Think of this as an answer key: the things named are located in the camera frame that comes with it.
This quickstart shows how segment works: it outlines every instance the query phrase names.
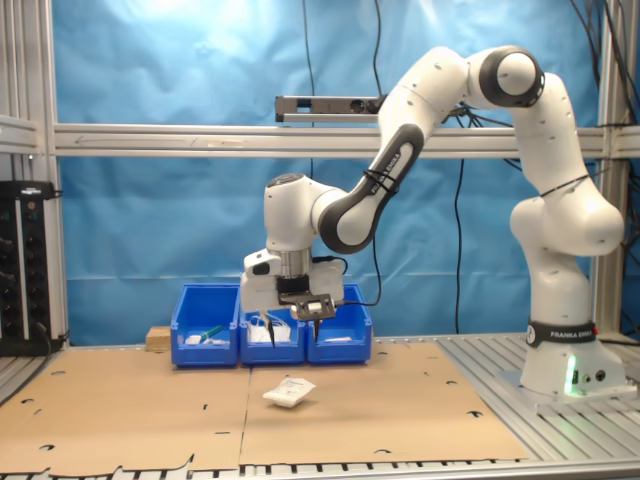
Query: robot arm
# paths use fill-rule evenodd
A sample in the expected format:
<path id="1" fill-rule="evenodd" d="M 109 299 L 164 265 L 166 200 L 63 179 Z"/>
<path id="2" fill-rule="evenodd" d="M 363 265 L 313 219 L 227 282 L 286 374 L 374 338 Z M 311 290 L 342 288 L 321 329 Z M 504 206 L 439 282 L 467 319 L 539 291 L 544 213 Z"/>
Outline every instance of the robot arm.
<path id="1" fill-rule="evenodd" d="M 438 47 L 411 67 L 384 101 L 378 114 L 380 151 L 350 192 L 300 174 L 269 183 L 267 245 L 245 258 L 243 309 L 289 306 L 301 320 L 335 316 L 336 305 L 343 301 L 342 263 L 314 263 L 313 239 L 320 237 L 340 254 L 365 248 L 424 143 L 460 101 L 477 108 L 504 108 L 513 115 L 523 172 L 544 196 L 540 205 L 545 206 L 540 225 L 528 230 L 527 221 L 512 219 L 523 245 L 532 238 L 533 228 L 542 232 L 536 249 L 600 255 L 615 248 L 622 219 L 587 175 L 562 81 L 551 74 L 545 77 L 533 56 L 517 47 L 491 49 L 467 59 Z M 559 186 L 564 187 L 545 195 Z M 575 194 L 564 195 L 569 190 Z M 539 257 L 527 254 L 532 280 L 533 271 L 546 262 Z"/>
<path id="2" fill-rule="evenodd" d="M 300 320 L 314 320 L 317 335 L 319 321 L 346 302 L 342 262 L 314 261 L 314 237 L 341 254 L 362 250 L 424 143 L 460 101 L 512 114 L 523 173 L 539 193 L 511 215 L 531 277 L 531 348 L 521 384 L 549 398 L 635 394 L 620 359 L 596 339 L 589 283 L 575 260 L 613 251 L 624 233 L 622 216 L 588 175 L 562 80 L 545 76 L 517 47 L 467 59 L 435 48 L 422 57 L 384 101 L 380 152 L 350 192 L 299 174 L 269 183 L 267 248 L 245 258 L 243 309 L 290 307 Z"/>
<path id="3" fill-rule="evenodd" d="M 502 72 L 499 66 L 505 62 L 496 62 L 491 52 L 502 52 L 503 56 L 520 54 L 525 61 L 511 62 L 514 65 Z M 375 234 L 384 207 L 425 142 L 459 101 L 493 107 L 496 105 L 488 98 L 500 106 L 535 102 L 544 76 L 535 60 L 520 52 L 524 51 L 506 47 L 465 60 L 444 47 L 429 51 L 385 99 L 378 113 L 380 151 L 350 192 L 300 174 L 272 180 L 264 196 L 267 245 L 245 258 L 243 309 L 264 311 L 292 306 L 301 320 L 335 316 L 335 305 L 343 300 L 342 263 L 314 263 L 313 239 L 319 236 L 331 250 L 341 254 L 365 248 Z M 520 71 L 522 63 L 524 73 Z M 503 73 L 511 75 L 505 90 L 497 83 Z M 493 80 L 480 81 L 489 77 Z"/>

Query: green status light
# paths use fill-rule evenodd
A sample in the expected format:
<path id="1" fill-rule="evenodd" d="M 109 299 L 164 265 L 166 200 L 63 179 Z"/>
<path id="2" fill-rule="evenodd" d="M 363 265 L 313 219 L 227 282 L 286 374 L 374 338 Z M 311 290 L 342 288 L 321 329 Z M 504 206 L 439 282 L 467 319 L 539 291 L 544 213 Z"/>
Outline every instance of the green status light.
<path id="1" fill-rule="evenodd" d="M 573 389 L 573 372 L 576 370 L 576 356 L 571 355 L 567 360 L 567 375 L 564 380 L 564 393 L 565 395 L 571 395 Z"/>

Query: wooden block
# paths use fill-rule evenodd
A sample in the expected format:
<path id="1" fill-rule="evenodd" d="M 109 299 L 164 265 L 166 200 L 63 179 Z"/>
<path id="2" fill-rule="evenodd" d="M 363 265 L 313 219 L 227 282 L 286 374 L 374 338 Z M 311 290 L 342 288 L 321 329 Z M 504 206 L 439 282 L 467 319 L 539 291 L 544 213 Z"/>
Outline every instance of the wooden block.
<path id="1" fill-rule="evenodd" d="M 168 352 L 171 350 L 170 327 L 151 327 L 147 333 L 147 352 Z"/>

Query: aluminum frame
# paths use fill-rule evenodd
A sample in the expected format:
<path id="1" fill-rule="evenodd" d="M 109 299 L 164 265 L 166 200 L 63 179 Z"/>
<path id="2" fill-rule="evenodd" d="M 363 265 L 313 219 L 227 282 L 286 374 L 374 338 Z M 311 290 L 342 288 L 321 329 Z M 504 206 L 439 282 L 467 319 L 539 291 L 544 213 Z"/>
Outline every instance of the aluminum frame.
<path id="1" fill-rule="evenodd" d="M 629 112 L 624 98 L 624 86 L 626 85 L 630 90 L 630 84 L 635 76 L 639 14 L 638 2 L 635 0 L 607 0 L 607 4 L 618 33 L 617 41 L 625 47 L 625 62 L 631 79 L 620 78 L 612 48 L 613 36 L 608 23 L 603 20 L 603 57 L 598 111 L 598 121 L 603 125 L 628 123 Z M 624 32 L 628 32 L 626 42 Z M 633 151 L 631 148 L 624 148 L 627 139 L 633 137 L 633 134 L 626 135 L 627 131 L 635 132 L 637 127 L 610 128 L 605 132 L 604 149 L 608 155 L 600 162 L 599 168 L 602 174 L 597 181 L 604 197 L 618 208 L 625 218 L 629 181 L 629 161 L 627 161 L 629 156 L 626 154 Z M 592 315 L 596 325 L 603 332 L 620 331 L 623 272 L 624 252 L 621 247 L 609 255 L 595 257 L 591 262 Z"/>
<path id="2" fill-rule="evenodd" d="M 478 395 L 514 433 L 527 451 L 524 461 L 394 462 L 321 465 L 257 465 L 236 470 L 190 472 L 189 464 L 169 471 L 122 471 L 96 480 L 207 480 L 221 477 L 270 479 L 540 479 L 565 480 L 640 477 L 640 400 L 549 406 L 536 414 L 513 396 L 501 380 L 524 365 L 522 334 L 382 337 L 378 344 L 435 342 L 469 379 Z M 103 347 L 107 349 L 142 346 Z M 627 367 L 640 365 L 637 349 L 609 346 Z M 96 347 L 83 347 L 94 350 Z M 0 399 L 21 383 L 39 360 L 0 359 Z M 46 472 L 32 480 L 49 480 Z M 3 480 L 25 480 L 8 475 Z"/>
<path id="3" fill-rule="evenodd" d="M 4 27 L 0 28 L 0 179 L 46 180 L 60 188 L 57 156 L 344 159 L 371 158 L 377 153 L 379 135 L 374 128 L 60 124 L 51 1 L 0 0 L 0 27 Z M 614 23 L 620 26 L 618 1 L 607 1 Z M 627 13 L 625 51 L 633 73 L 638 2 L 621 1 Z M 612 123 L 624 118 L 624 102 L 610 33 L 603 23 L 599 120 Z M 624 211 L 627 163 L 617 159 L 640 156 L 640 127 L 580 129 L 579 138 L 586 158 L 604 158 L 600 188 L 609 201 Z M 518 158 L 513 129 L 439 129 L 420 158 L 462 156 Z M 61 200 L 48 201 L 46 208 L 52 325 L 55 334 L 61 334 L 68 327 Z M 621 257 L 618 250 L 593 261 L 592 309 L 602 331 L 619 328 Z"/>
<path id="4" fill-rule="evenodd" d="M 56 119 L 50 0 L 0 0 L 0 180 L 52 182 Z M 51 337 L 68 330 L 62 203 L 45 202 Z"/>

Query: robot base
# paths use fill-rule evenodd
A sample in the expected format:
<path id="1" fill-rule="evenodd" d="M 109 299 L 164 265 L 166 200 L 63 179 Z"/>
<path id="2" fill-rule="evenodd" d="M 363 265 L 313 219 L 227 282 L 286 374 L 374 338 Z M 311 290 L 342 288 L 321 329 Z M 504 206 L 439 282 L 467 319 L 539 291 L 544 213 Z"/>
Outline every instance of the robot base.
<path id="1" fill-rule="evenodd" d="M 502 380 L 516 397 L 540 407 L 636 398 L 622 360 L 599 340 L 581 344 L 542 343 L 527 352 L 522 372 L 504 372 Z"/>

